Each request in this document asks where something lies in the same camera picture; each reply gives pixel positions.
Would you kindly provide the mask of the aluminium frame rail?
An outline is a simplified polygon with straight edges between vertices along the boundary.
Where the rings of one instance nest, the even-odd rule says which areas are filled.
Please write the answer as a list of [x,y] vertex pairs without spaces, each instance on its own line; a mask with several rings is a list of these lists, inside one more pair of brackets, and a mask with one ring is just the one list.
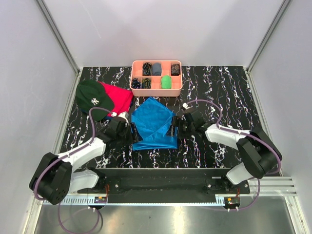
[[53,16],[51,14],[51,12],[49,11],[46,3],[44,0],[35,0],[40,12],[42,13],[45,21],[48,24],[48,27],[50,28],[52,34],[54,35],[59,47],[61,48],[64,56],[66,57],[69,65],[71,66],[72,70],[78,74],[80,71],[80,68],[78,67],[77,63],[75,62],[68,46],[66,45],[65,40],[63,39],[57,24],[55,23]]

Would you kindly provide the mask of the dark floral rolled cloth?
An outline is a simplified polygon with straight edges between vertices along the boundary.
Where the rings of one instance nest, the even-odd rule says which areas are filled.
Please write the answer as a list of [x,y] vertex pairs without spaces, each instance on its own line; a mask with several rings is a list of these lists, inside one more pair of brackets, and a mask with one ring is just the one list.
[[142,75],[143,76],[151,76],[152,75],[152,64],[150,62],[143,63]]

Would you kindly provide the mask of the grey rolled cloth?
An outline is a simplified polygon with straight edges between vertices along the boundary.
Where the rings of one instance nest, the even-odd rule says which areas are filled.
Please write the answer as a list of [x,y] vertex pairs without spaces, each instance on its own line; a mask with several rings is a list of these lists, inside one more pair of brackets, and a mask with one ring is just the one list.
[[161,76],[162,67],[161,63],[157,62],[152,65],[152,75],[153,76]]

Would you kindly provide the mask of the bright blue napkin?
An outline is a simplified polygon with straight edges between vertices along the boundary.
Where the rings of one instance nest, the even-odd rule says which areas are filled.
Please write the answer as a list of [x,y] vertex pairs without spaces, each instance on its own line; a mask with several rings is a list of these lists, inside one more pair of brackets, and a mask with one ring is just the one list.
[[131,121],[142,137],[142,141],[133,144],[133,150],[177,149],[176,134],[167,134],[175,116],[155,98],[145,100],[131,114]]

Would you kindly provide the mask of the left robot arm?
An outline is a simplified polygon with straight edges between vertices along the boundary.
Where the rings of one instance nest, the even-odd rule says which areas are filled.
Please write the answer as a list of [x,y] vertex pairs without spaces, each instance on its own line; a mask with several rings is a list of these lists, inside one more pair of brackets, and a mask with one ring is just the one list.
[[46,200],[53,205],[61,203],[67,194],[90,188],[100,193],[105,188],[105,175],[96,169],[78,168],[91,159],[103,155],[107,147],[122,147],[138,143],[143,138],[135,123],[124,117],[114,117],[99,132],[93,132],[90,140],[67,152],[55,155],[46,153],[33,177],[29,188],[36,199]]

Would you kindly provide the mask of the dark green baseball cap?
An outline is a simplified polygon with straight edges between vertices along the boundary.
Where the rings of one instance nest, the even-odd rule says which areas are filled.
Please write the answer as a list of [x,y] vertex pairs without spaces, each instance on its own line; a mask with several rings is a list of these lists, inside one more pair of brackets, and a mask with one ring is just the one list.
[[85,113],[89,113],[89,110],[94,107],[106,109],[106,111],[94,109],[91,112],[95,121],[104,119],[115,107],[104,86],[95,80],[84,80],[78,84],[76,102],[78,108]]

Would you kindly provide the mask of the pink folded cloth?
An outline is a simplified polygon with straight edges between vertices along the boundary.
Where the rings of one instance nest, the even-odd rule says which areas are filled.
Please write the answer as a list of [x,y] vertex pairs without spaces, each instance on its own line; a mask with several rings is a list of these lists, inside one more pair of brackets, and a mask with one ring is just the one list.
[[114,85],[110,85],[99,81],[104,87],[107,95],[114,103],[112,113],[119,115],[123,112],[128,112],[133,99],[133,92],[131,90],[123,89]]

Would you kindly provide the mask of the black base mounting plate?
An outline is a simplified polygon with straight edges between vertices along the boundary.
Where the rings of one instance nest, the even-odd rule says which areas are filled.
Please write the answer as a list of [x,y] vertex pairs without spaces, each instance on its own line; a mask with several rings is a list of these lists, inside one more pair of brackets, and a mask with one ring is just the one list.
[[80,194],[102,194],[109,187],[108,202],[139,204],[216,202],[215,195],[248,195],[246,180],[231,185],[228,169],[100,169],[99,185],[80,189]]

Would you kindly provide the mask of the navy striped rolled cloth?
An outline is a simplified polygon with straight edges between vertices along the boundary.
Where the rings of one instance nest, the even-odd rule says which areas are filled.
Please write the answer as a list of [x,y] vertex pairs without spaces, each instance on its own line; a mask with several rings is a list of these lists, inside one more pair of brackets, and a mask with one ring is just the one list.
[[141,89],[141,82],[137,78],[134,78],[131,82],[131,88]]

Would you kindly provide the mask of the pink divided organizer box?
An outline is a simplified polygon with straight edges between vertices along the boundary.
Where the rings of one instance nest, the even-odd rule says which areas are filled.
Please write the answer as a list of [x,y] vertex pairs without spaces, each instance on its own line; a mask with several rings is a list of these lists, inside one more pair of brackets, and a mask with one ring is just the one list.
[[[161,65],[161,75],[155,76],[151,74],[149,76],[143,75],[143,64],[150,63],[154,65],[155,63],[160,63]],[[179,65],[179,74],[172,75],[172,66]],[[163,76],[171,77],[171,89],[164,89],[161,87],[161,79]],[[150,88],[133,88],[132,83],[134,79],[137,79],[140,84],[143,84],[145,78],[151,81]],[[182,64],[178,60],[135,60],[132,63],[131,76],[129,81],[130,89],[135,97],[178,97],[181,93],[183,87],[182,78]]]

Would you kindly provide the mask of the green rolled cloth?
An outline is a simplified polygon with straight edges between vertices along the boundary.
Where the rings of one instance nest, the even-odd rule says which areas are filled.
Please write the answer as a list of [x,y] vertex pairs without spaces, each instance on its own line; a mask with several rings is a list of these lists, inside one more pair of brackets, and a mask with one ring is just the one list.
[[172,78],[169,75],[165,75],[160,80],[160,86],[162,89],[172,88]]

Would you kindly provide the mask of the yellow floral rolled cloth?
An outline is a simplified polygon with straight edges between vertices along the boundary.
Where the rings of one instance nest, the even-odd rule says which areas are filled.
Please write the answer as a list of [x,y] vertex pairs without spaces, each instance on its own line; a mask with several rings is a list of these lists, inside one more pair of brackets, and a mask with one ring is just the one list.
[[152,80],[151,78],[143,78],[141,84],[142,84],[142,89],[151,89]]

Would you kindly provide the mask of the brown patterned rolled cloth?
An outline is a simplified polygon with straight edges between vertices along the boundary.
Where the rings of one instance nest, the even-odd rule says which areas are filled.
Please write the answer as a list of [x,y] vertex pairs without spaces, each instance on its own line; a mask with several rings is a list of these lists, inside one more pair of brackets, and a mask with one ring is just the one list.
[[181,67],[179,63],[174,63],[171,65],[171,75],[179,76],[181,74]]

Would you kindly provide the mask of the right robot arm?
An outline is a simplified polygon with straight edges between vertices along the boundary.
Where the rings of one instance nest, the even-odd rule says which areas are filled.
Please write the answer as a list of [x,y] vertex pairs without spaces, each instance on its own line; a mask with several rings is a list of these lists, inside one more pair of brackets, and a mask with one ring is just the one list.
[[221,181],[226,193],[233,193],[244,180],[261,179],[267,174],[277,173],[281,168],[281,153],[262,128],[247,131],[206,122],[198,110],[190,108],[183,112],[182,117],[172,117],[166,135],[173,136],[174,133],[180,139],[198,135],[239,152],[242,162],[232,167]]

